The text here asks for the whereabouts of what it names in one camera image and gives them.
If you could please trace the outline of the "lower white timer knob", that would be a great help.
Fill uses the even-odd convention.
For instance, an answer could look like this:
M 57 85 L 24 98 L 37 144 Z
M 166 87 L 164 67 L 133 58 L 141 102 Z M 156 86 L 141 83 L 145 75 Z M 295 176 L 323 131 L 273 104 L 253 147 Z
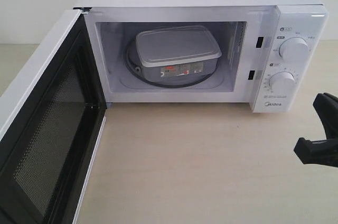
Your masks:
M 273 75 L 268 83 L 271 90 L 274 92 L 289 92 L 295 87 L 294 76 L 286 71 Z

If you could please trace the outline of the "upper white power knob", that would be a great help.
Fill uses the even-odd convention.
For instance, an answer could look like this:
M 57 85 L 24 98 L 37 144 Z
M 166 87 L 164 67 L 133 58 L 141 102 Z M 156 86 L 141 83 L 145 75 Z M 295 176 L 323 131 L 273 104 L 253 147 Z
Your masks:
M 302 38 L 290 38 L 279 47 L 279 55 L 285 61 L 302 61 L 309 55 L 309 47 Z

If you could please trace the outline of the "white microwave door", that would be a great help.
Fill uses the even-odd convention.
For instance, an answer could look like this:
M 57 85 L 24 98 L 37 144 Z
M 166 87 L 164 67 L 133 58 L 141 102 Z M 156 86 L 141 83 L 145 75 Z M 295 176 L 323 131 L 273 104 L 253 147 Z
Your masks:
M 1 96 L 1 223 L 77 221 L 107 108 L 89 11 L 65 11 Z

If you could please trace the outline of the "white lidded plastic container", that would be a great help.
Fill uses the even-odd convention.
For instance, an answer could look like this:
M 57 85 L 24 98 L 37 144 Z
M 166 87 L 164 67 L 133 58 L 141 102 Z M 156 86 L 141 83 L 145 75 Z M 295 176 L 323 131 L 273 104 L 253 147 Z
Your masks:
M 142 74 L 147 81 L 206 76 L 215 71 L 221 49 L 202 25 L 166 27 L 135 37 Z

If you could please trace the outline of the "white Midea microwave oven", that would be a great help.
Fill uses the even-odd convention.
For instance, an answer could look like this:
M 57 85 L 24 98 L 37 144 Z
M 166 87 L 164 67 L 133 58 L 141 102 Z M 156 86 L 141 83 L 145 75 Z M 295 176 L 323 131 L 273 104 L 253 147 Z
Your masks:
M 107 103 L 245 103 L 255 113 L 290 110 L 323 32 L 328 12 L 320 0 L 78 0 L 85 18 Z M 125 67 L 123 55 L 138 33 L 168 26 L 202 25 L 222 56 L 207 80 L 186 88 L 142 82 Z M 290 38 L 306 41 L 309 55 L 285 61 L 279 47 Z M 274 92 L 269 79 L 290 72 L 295 87 Z

